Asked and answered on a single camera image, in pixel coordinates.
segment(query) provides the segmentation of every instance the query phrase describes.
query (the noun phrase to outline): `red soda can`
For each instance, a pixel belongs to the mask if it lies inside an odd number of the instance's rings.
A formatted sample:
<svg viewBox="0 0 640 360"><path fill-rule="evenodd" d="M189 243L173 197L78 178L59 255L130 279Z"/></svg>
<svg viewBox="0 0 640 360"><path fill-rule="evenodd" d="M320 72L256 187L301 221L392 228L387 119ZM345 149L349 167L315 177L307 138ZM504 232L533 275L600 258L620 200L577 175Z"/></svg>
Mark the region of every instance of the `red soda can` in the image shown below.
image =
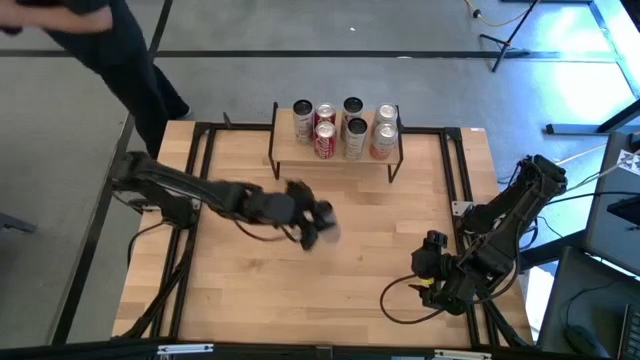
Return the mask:
<svg viewBox="0 0 640 360"><path fill-rule="evenodd" d="M329 103L321 103L313 114L313 128L315 129L321 122L327 121L336 124L336 109Z"/></svg>
<svg viewBox="0 0 640 360"><path fill-rule="evenodd" d="M320 159L330 159L336 152L336 127L328 121L323 121L316 127L314 133L314 149Z"/></svg>

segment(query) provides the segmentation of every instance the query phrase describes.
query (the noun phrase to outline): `person's arm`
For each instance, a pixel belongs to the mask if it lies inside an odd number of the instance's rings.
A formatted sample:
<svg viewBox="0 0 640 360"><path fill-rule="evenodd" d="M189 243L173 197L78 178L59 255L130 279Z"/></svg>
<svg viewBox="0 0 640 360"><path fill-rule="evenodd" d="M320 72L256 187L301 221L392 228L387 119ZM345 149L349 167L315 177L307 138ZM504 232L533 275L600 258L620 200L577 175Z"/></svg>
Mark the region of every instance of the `person's arm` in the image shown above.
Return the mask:
<svg viewBox="0 0 640 360"><path fill-rule="evenodd" d="M21 11L22 26L25 27L35 26L71 34L87 34L104 32L113 26L109 6L83 15L75 14L62 6L51 8L21 6Z"/></svg>
<svg viewBox="0 0 640 360"><path fill-rule="evenodd" d="M72 34L100 33L113 27L111 7L107 2L77 1L85 9L74 12L64 6L31 7L18 5L15 0L0 0L0 25L33 26ZM86 8L90 4L98 6Z"/></svg>

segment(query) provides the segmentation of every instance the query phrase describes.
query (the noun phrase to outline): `bracket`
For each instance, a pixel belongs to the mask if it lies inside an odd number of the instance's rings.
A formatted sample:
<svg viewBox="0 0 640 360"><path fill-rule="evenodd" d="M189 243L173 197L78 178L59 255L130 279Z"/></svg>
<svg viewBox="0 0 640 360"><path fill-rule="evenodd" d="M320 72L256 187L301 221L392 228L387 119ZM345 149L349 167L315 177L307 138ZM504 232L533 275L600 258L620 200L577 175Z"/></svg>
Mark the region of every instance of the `bracket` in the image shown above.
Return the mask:
<svg viewBox="0 0 640 360"><path fill-rule="evenodd" d="M473 202L471 201L452 201L451 211L453 211L454 216L462 216L472 206Z"/></svg>

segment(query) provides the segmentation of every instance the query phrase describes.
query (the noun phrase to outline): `can lid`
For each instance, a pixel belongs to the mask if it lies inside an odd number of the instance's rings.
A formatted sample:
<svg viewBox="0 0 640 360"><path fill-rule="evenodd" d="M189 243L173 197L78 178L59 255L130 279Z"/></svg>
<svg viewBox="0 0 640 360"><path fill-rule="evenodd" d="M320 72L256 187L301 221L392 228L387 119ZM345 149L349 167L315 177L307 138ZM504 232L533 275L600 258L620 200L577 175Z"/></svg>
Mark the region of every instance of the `can lid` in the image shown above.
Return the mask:
<svg viewBox="0 0 640 360"><path fill-rule="evenodd" d="M350 97L344 101L344 109L350 113L357 113L364 107L362 100L357 97Z"/></svg>
<svg viewBox="0 0 640 360"><path fill-rule="evenodd" d="M329 117L336 113L335 109L329 103L322 103L318 105L316 114L320 117Z"/></svg>
<svg viewBox="0 0 640 360"><path fill-rule="evenodd" d="M293 112L297 115L309 115L313 111L313 105L309 100L298 100L293 104Z"/></svg>
<svg viewBox="0 0 640 360"><path fill-rule="evenodd" d="M316 127L316 134L318 134L319 137L328 138L332 137L335 133L336 127L330 122L321 122Z"/></svg>
<svg viewBox="0 0 640 360"><path fill-rule="evenodd" d="M385 119L393 119L398 115L398 109L393 104L382 104L378 108L378 113Z"/></svg>
<svg viewBox="0 0 640 360"><path fill-rule="evenodd" d="M392 122L383 122L378 125L376 132L382 137L392 138L398 134L398 127Z"/></svg>
<svg viewBox="0 0 640 360"><path fill-rule="evenodd" d="M349 120L349 123L347 124L347 127L349 128L349 131L356 134L356 135L360 135L360 134L364 134L367 132L367 122L360 119L360 118L353 118L351 120Z"/></svg>

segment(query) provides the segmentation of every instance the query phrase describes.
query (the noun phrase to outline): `soda can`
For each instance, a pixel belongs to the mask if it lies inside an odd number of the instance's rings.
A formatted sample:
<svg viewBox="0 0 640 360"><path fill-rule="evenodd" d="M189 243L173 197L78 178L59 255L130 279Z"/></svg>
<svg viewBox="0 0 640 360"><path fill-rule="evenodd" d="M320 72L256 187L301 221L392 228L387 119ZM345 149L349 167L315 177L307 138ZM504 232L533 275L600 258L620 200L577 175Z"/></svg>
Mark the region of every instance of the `soda can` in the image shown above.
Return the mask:
<svg viewBox="0 0 640 360"><path fill-rule="evenodd" d="M330 159L336 152L336 127L323 121L316 127L314 149L320 159Z"/></svg>
<svg viewBox="0 0 640 360"><path fill-rule="evenodd" d="M367 137L367 122L361 118L349 120L344 134L344 158L350 161L360 160Z"/></svg>
<svg viewBox="0 0 640 360"><path fill-rule="evenodd" d="M336 109L329 103L321 103L316 108L316 112L313 115L313 128L318 127L323 121L328 121L333 125L336 124Z"/></svg>
<svg viewBox="0 0 640 360"><path fill-rule="evenodd" d="M344 101L342 122L340 123L340 139L345 140L344 136L349 120L362 117L362 108L364 108L362 100L356 97L350 97Z"/></svg>
<svg viewBox="0 0 640 360"><path fill-rule="evenodd" d="M313 105L307 100L298 100L293 104L293 129L296 141L310 144L313 140Z"/></svg>
<svg viewBox="0 0 640 360"><path fill-rule="evenodd" d="M369 153L374 159L384 160L389 157L397 142L398 126L391 121L385 121L374 131Z"/></svg>
<svg viewBox="0 0 640 360"><path fill-rule="evenodd" d="M376 114L373 117L373 124L371 126L371 134L375 134L376 129L380 123L390 121L394 124L398 122L398 108L390 103L384 103L378 106Z"/></svg>

